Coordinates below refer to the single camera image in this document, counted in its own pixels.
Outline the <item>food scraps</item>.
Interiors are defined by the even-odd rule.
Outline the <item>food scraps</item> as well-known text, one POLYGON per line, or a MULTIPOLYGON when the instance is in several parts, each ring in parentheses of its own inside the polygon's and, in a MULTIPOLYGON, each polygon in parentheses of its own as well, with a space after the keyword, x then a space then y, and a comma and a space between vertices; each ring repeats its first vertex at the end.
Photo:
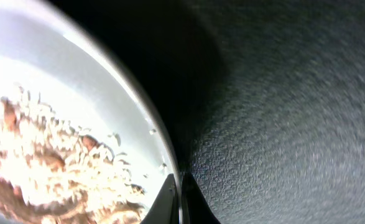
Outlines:
POLYGON ((145 190, 124 152, 18 89, 0 99, 0 212, 22 223, 140 223, 145 190))

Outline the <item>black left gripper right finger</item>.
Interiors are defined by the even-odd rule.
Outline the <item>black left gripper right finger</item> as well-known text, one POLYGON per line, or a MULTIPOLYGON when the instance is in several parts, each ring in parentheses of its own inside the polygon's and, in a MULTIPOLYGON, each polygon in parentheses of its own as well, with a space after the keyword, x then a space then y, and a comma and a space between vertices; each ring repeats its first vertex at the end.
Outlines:
POLYGON ((191 173, 182 177, 182 218, 184 224, 220 224, 210 210, 191 173))

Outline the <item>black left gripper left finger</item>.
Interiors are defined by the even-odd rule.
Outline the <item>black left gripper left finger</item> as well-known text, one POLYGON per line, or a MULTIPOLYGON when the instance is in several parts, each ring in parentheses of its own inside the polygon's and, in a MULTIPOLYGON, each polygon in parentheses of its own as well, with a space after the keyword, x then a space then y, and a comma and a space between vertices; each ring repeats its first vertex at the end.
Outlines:
POLYGON ((179 224, 178 194, 173 174, 169 174, 141 224, 179 224))

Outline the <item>grey plate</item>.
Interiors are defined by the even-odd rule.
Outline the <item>grey plate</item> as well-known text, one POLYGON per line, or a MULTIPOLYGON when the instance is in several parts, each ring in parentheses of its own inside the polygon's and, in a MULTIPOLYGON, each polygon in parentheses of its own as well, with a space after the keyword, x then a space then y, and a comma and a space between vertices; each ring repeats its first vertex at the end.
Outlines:
POLYGON ((125 150, 145 172, 148 211, 173 174, 183 222, 178 165, 155 106, 117 57, 47 1, 0 1, 0 97, 17 86, 125 150))

